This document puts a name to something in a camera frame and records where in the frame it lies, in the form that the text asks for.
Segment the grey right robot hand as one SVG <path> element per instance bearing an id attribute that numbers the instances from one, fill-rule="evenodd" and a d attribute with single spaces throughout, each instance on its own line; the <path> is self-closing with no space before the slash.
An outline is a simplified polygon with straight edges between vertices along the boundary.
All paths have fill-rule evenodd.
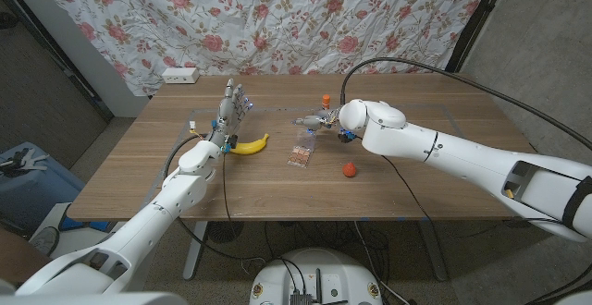
<path id="1" fill-rule="evenodd" d="M 314 115 L 296 118 L 292 124 L 306 127 L 310 131 L 332 128 L 339 122 L 339 111 L 339 108 L 319 110 Z"/>

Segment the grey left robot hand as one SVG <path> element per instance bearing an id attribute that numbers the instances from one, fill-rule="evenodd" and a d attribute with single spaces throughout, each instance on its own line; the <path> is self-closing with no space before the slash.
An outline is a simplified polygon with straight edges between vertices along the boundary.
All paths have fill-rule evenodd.
<path id="1" fill-rule="evenodd" d="M 253 103 L 244 95 L 242 85 L 236 85 L 234 79 L 229 79 L 216 114 L 216 125 L 208 140 L 223 148 L 228 139 L 238 132 L 242 119 L 252 107 Z"/>

